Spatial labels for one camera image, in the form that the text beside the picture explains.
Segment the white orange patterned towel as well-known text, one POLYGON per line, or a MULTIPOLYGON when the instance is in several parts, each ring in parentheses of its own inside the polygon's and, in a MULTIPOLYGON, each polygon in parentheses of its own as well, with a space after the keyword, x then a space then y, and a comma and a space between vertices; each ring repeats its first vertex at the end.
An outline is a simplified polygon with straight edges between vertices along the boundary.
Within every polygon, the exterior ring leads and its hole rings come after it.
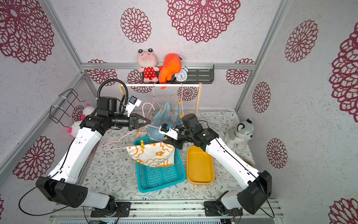
POLYGON ((131 158, 144 166, 162 168, 174 165, 175 148, 163 142, 127 147, 131 158))

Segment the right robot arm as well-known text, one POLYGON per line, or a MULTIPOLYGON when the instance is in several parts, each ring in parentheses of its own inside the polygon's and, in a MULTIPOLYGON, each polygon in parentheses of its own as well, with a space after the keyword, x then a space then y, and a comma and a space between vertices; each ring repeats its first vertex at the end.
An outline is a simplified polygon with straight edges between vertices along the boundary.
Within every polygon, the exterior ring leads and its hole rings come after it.
POLYGON ((226 145, 218 133, 210 127, 203 128, 195 114, 182 117, 182 122, 183 125, 178 127, 162 124, 159 133, 166 137, 164 143, 182 149, 185 142, 190 142, 215 158, 242 188, 242 191, 223 193, 216 204, 226 210, 243 208, 251 215, 256 214, 271 196, 271 174, 260 172, 246 163, 226 145))

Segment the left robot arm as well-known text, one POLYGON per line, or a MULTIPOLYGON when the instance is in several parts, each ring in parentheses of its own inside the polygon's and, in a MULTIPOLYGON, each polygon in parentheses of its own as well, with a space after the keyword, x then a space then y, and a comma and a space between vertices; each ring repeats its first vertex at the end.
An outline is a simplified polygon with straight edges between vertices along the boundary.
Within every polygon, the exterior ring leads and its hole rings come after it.
POLYGON ((76 137, 66 155, 47 177, 39 177, 36 186, 49 200, 72 208, 79 206, 105 209, 113 213, 116 204, 109 195, 98 193, 77 184, 80 173, 105 132, 113 127, 136 130, 150 120, 133 112, 141 101, 131 96, 125 101, 125 112, 117 111, 117 99, 99 97, 97 108, 81 122, 76 137))

